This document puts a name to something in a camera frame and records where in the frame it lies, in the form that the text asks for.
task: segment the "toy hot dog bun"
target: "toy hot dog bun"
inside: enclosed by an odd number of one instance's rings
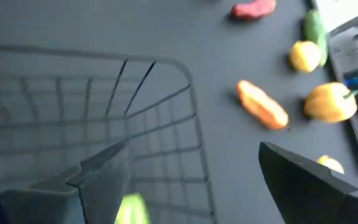
[[[237,92],[242,106],[267,128],[282,129],[288,124],[287,112],[254,84],[241,80]]]

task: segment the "yellow toy fruit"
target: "yellow toy fruit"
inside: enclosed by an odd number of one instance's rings
[[[357,90],[350,91],[339,82],[317,86],[306,98],[304,111],[315,119],[336,123],[352,117],[357,111]]]
[[[345,171],[343,170],[342,165],[335,159],[328,157],[327,155],[321,156],[318,160],[318,163],[320,163],[323,166],[326,166],[338,173],[345,174]]]
[[[290,51],[292,66],[302,72],[312,72],[320,60],[321,51],[312,41],[297,41]]]

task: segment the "wire basket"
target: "wire basket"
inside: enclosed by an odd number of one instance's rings
[[[0,189],[127,141],[152,223],[216,223],[188,69],[166,58],[0,45]]]

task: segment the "toy sausage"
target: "toy sausage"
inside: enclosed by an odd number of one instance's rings
[[[231,16],[236,19],[258,19],[273,13],[276,0],[255,0],[252,3],[236,4],[231,9]]]
[[[267,128],[282,129],[288,124],[287,112],[254,84],[241,80],[237,92],[242,106]]]

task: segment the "gray tabletop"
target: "gray tabletop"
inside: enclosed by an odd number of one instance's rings
[[[303,1],[232,23],[233,0],[0,0],[0,43],[175,58],[193,74],[220,223],[283,223],[257,159],[261,141],[317,160],[327,154],[358,177],[341,124],[303,119],[299,101],[328,81],[297,74],[287,53],[301,38]],[[233,100],[240,79],[255,83],[290,115],[291,130],[267,131]]]

